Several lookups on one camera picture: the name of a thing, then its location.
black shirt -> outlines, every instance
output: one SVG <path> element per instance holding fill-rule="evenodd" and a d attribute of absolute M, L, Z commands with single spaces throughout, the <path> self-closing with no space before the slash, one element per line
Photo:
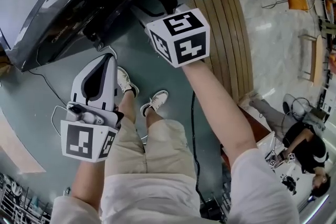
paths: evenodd
<path fill-rule="evenodd" d="M 302 168 L 307 172 L 314 174 L 313 169 L 315 167 L 324 167 L 324 161 L 318 162 L 316 159 L 323 158 L 327 150 L 323 140 L 316 135 L 313 127 L 302 122 L 294 124 L 286 133 L 283 143 L 285 147 L 289 147 L 289 145 L 304 129 L 309 129 L 314 134 L 314 136 L 309 142 L 307 140 L 303 140 L 293 150 L 293 153 L 295 154 L 295 158 L 299 161 Z"/>

white shirt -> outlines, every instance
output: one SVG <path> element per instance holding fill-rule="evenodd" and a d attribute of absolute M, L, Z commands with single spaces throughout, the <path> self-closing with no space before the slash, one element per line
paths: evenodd
<path fill-rule="evenodd" d="M 101 200 L 104 224 L 214 223 L 200 218 L 195 180 L 179 174 L 126 174 L 105 179 Z M 299 223 L 285 186 L 258 149 L 239 156 L 232 166 L 232 206 L 228 223 Z M 54 202 L 51 224 L 100 223 L 97 212 L 71 197 Z"/>

beige shorts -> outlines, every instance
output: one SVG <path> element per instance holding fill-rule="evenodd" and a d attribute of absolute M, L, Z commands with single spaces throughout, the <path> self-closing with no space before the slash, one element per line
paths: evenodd
<path fill-rule="evenodd" d="M 105 177 L 117 174 L 183 174 L 196 179 L 193 155 L 181 123 L 160 120 L 148 129 L 144 146 L 134 124 L 127 118 L 112 144 Z"/>

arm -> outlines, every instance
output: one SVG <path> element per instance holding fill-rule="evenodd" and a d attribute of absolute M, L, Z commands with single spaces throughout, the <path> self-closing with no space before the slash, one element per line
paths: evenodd
<path fill-rule="evenodd" d="M 71 196 L 91 205 L 97 212 L 104 189 L 105 162 L 81 162 L 72 183 Z"/>
<path fill-rule="evenodd" d="M 193 62 L 182 69 L 233 165 L 241 153 L 257 147 L 251 126 L 205 63 Z"/>
<path fill-rule="evenodd" d="M 303 129 L 303 131 L 297 137 L 295 137 L 289 148 L 286 149 L 284 154 L 285 157 L 287 158 L 288 154 L 291 153 L 303 140 L 307 140 L 307 142 L 309 142 L 313 137 L 314 134 L 309 129 Z"/>

chair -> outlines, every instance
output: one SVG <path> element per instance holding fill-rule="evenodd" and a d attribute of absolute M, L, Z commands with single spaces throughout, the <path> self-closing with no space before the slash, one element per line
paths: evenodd
<path fill-rule="evenodd" d="M 310 75 L 310 78 L 301 78 L 311 81 L 313 85 L 321 85 L 324 59 L 322 36 L 312 37 L 309 35 L 302 35 L 300 38 L 312 42 L 310 73 L 304 71 L 306 74 Z"/>

